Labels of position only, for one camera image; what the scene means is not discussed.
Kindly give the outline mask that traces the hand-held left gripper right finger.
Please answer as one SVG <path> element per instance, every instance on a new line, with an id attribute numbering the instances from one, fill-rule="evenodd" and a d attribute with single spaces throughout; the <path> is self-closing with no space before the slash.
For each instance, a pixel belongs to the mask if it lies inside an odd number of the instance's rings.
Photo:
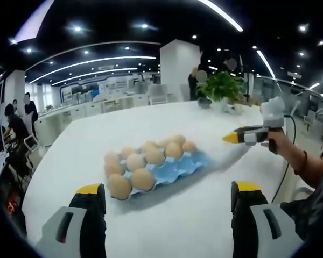
<path id="1" fill-rule="evenodd" d="M 231 213 L 233 257 L 292 257 L 304 243 L 293 219 L 251 182 L 232 182 Z"/>

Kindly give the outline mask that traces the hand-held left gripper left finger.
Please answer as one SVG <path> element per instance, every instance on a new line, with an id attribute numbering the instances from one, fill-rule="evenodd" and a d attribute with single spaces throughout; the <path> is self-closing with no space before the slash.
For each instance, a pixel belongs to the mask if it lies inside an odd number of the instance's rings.
<path id="1" fill-rule="evenodd" d="M 81 187 L 43 225 L 36 250 L 41 257 L 106 257 L 105 216 L 104 185 Z"/>

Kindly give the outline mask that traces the person's right hand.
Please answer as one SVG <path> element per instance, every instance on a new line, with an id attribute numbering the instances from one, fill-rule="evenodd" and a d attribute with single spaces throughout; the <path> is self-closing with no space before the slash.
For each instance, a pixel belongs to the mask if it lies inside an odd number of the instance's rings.
<path id="1" fill-rule="evenodd" d="M 270 130 L 268 139 L 276 143 L 277 154 L 293 168 L 296 175 L 301 175 L 307 164 L 307 154 L 293 144 L 282 130 Z"/>

